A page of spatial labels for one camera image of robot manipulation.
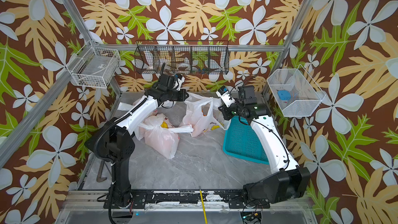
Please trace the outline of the teal plastic basket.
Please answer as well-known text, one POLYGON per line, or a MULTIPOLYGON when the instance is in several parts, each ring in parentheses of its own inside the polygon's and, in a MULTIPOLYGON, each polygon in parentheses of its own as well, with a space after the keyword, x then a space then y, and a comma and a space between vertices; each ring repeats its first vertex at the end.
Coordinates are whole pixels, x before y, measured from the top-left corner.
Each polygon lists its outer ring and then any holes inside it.
POLYGON ((223 143, 225 154, 250 162, 269 164, 262 144, 247 121, 233 117, 226 130, 223 143))

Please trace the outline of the printed white plastic bag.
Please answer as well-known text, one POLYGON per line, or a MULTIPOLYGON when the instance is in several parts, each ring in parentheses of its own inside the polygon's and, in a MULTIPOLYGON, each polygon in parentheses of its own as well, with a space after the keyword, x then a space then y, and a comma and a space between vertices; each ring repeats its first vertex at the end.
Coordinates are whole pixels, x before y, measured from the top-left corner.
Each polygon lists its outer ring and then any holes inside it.
MULTIPOLYGON (((135 105, 139 103, 142 99, 143 94, 135 94, 135 93, 128 93, 123 95, 121 98, 121 102, 118 105, 116 113, 114 114, 115 117, 121 117, 123 114, 127 113, 130 109, 132 109, 135 105)), ((176 104, 176 102, 166 101, 162 104, 161 107, 150 113, 149 116, 154 116, 160 113, 160 108, 171 108, 176 104)))

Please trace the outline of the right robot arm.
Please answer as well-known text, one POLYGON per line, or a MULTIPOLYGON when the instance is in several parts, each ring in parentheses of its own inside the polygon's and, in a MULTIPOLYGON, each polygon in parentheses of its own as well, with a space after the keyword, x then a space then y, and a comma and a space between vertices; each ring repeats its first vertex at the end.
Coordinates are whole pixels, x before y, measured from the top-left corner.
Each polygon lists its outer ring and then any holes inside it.
POLYGON ((311 174, 307 168, 300 167, 288 151, 269 108, 257 101, 254 87, 238 87, 237 98, 225 86, 218 89, 216 94, 222 100, 218 109, 225 120, 235 116, 244 118, 254 130, 271 167, 270 176, 243 186, 244 204, 268 208, 270 204, 304 196, 311 174))

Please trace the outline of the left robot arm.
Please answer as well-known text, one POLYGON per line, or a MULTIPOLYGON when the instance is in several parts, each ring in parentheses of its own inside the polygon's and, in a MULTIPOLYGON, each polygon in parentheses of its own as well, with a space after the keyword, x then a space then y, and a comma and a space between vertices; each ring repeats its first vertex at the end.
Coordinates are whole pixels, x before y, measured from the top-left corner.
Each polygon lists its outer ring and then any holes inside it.
POLYGON ((137 104, 122 117, 106 122, 85 143, 97 158, 111 165, 112 182, 104 204, 108 209, 133 205, 129 159, 135 149, 133 136, 139 124, 163 103, 183 102, 188 98, 186 90, 181 89, 183 76, 164 74, 165 67, 162 64, 159 80, 145 90, 137 104))

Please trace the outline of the blue object in basket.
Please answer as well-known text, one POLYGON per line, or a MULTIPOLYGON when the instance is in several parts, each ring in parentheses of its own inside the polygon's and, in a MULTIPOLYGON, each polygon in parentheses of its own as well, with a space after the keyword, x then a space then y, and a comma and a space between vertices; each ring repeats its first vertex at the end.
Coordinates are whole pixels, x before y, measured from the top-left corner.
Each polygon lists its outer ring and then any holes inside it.
POLYGON ((277 92, 278 97, 282 100, 282 101, 289 101, 291 99, 291 94, 289 91, 287 90, 279 90, 277 92))

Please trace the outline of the yellow stick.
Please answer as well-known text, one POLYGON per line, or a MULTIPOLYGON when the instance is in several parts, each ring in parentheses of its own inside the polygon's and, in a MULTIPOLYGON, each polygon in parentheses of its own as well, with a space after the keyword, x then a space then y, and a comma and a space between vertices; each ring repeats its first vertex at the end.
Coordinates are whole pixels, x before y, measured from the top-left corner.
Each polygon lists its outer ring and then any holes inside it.
POLYGON ((204 198, 203 198, 203 192, 200 187, 199 187, 199 192, 200 192, 201 205, 202 205, 202 210, 203 210, 203 215, 204 215, 204 222, 205 222, 205 224, 208 224, 206 210, 205 210, 205 204, 204 204, 204 198))

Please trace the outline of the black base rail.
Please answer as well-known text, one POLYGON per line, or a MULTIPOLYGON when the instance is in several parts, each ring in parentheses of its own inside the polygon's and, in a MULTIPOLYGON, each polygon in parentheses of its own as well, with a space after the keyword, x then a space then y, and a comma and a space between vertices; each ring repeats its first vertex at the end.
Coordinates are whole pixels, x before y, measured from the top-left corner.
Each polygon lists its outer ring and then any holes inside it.
POLYGON ((104 208, 148 209, 151 206, 171 205, 177 207, 216 205, 229 209, 270 208, 267 200, 249 200, 242 189, 222 190, 133 190, 126 203, 118 203, 116 196, 108 194, 96 199, 104 208))

